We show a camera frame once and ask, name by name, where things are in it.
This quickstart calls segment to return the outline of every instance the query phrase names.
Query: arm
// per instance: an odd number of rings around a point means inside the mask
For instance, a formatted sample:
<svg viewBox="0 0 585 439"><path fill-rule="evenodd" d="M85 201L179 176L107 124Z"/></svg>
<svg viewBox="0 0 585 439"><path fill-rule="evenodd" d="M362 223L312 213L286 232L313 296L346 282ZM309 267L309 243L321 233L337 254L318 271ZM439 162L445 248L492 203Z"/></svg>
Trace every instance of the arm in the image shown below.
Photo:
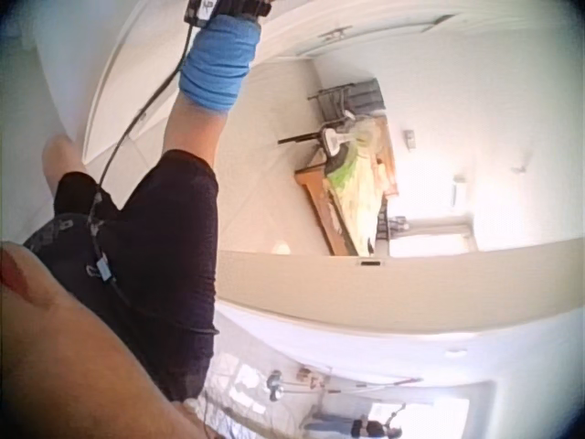
<svg viewBox="0 0 585 439"><path fill-rule="evenodd" d="M0 258L3 409L31 437L206 438L32 253Z"/></svg>
<svg viewBox="0 0 585 439"><path fill-rule="evenodd" d="M260 33L255 21L233 16L217 16L197 33L181 72L163 152L180 149L213 166L219 136L250 71Z"/></svg>

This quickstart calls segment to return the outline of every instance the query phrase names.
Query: window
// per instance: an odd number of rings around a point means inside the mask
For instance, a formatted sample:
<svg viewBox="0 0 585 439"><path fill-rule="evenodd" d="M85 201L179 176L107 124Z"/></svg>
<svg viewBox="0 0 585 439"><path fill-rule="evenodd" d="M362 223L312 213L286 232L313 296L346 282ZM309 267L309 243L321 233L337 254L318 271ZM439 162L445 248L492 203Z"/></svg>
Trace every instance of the window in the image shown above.
<svg viewBox="0 0 585 439"><path fill-rule="evenodd" d="M400 405L375 403L369 418L385 423ZM461 439L468 412L469 400L437 398L433 403L408 404L391 426L402 428L401 439Z"/></svg>
<svg viewBox="0 0 585 439"><path fill-rule="evenodd" d="M449 256L471 250L469 236L463 233L439 235L412 235L390 241L393 258Z"/></svg>

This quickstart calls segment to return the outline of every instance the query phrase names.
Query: blue sleeve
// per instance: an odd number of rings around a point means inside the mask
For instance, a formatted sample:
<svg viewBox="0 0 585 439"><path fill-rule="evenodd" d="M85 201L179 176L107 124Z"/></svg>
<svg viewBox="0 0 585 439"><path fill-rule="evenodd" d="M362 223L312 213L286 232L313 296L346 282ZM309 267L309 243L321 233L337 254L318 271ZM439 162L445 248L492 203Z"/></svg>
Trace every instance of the blue sleeve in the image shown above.
<svg viewBox="0 0 585 439"><path fill-rule="evenodd" d="M212 112L228 112L256 55L261 28L246 18L216 16L193 42L179 81L180 90Z"/></svg>

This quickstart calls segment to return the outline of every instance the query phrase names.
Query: black shorts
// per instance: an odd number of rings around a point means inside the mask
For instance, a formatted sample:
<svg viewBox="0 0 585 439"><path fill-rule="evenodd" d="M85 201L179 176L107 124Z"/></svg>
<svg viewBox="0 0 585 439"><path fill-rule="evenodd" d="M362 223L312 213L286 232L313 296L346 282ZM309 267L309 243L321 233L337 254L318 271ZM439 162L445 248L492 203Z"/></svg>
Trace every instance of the black shorts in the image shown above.
<svg viewBox="0 0 585 439"><path fill-rule="evenodd" d="M96 190L87 174L66 174L55 196L56 217L89 215ZM215 331L215 174L203 160L174 150L163 155L123 208L104 191L102 196L96 209L96 218L103 220L98 241L120 291L136 310L124 317L131 320L132 334L119 336L132 340L131 350L153 364L147 369L169 399L196 397L213 356L213 336L197 333ZM109 316L112 311L94 312Z"/></svg>

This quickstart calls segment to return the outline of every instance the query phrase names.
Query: white ceiling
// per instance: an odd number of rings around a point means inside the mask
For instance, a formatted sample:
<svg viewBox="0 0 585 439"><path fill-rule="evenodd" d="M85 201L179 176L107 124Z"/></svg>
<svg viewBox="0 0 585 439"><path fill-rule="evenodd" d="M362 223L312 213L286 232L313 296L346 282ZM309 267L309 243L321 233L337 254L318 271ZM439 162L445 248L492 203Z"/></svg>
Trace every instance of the white ceiling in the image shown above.
<svg viewBox="0 0 585 439"><path fill-rule="evenodd" d="M308 326L245 311L226 303L218 311L272 348L331 375L372 383L423 378L423 386L496 380L533 353L555 355L567 344L583 349L582 309L560 316L476 334L360 335ZM446 349L468 350L445 358Z"/></svg>

